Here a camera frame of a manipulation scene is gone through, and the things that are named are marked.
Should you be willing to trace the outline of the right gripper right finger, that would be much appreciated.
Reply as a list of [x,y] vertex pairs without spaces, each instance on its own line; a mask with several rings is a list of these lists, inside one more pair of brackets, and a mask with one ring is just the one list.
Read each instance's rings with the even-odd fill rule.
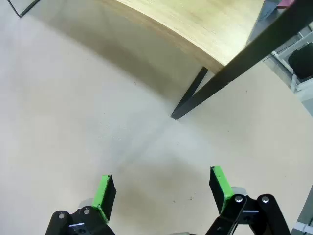
[[206,232],[208,235],[232,235],[238,225],[248,225],[255,235],[291,233],[273,195],[250,198],[243,188],[230,186],[220,166],[210,168],[209,186],[219,216]]

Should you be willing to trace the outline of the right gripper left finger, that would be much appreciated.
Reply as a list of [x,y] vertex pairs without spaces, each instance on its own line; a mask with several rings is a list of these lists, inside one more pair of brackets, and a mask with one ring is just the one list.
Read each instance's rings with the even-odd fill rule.
[[53,213],[46,230],[47,235],[113,235],[109,220],[116,196],[111,175],[101,177],[97,192],[90,206]]

